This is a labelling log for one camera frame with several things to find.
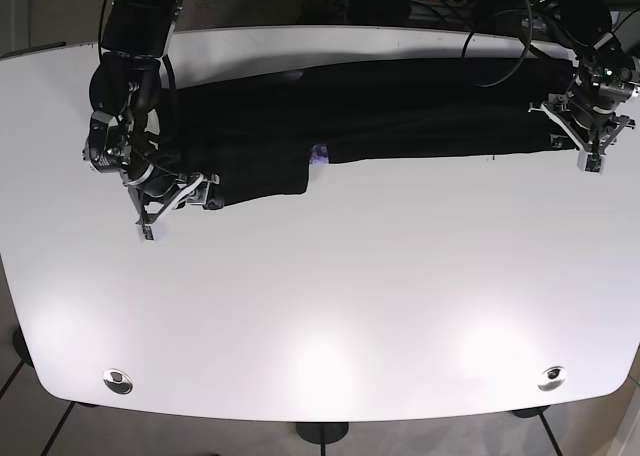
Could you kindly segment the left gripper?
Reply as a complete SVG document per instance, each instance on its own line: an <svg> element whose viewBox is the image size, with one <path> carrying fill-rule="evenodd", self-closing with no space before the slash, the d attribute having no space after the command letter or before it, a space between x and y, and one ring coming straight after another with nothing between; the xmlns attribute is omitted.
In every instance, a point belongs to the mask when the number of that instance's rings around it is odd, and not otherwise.
<svg viewBox="0 0 640 456"><path fill-rule="evenodd" d="M564 93L549 93L529 111L544 113L566 133L549 135L551 150L572 150L574 142L586 154L604 154L623 129L635 127L634 120L616 111L638 96L635 70L576 70Z"/></svg>

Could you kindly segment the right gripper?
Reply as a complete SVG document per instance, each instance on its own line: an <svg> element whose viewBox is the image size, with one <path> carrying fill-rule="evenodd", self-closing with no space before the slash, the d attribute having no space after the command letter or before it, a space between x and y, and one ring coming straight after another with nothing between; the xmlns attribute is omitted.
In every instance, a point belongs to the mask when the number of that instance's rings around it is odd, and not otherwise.
<svg viewBox="0 0 640 456"><path fill-rule="evenodd" d="M83 160L99 173L120 176L137 213L138 226L152 225L188 205L204 210L223 208L218 175L171 169L153 152L136 148L124 138L88 137Z"/></svg>

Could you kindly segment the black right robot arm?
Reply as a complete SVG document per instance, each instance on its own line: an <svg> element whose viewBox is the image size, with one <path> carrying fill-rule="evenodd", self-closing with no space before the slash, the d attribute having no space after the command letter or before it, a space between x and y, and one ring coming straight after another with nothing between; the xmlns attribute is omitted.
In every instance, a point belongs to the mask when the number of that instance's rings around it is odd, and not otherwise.
<svg viewBox="0 0 640 456"><path fill-rule="evenodd" d="M141 235L186 205L224 205L214 173L189 172L162 152L163 136L179 131L175 73L168 56L183 0L103 0L99 65L89 85L93 109L83 159L116 173L138 214Z"/></svg>

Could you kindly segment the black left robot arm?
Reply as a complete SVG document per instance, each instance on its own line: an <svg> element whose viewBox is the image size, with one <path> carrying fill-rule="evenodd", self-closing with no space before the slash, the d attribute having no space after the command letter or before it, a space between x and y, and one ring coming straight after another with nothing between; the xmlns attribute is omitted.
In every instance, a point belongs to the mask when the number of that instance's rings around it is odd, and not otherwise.
<svg viewBox="0 0 640 456"><path fill-rule="evenodd" d="M551 96L540 109L579 148L602 156L623 129L634 126L616 110L639 95L639 60L624 51L603 0L529 0L529 5L578 61L565 93Z"/></svg>

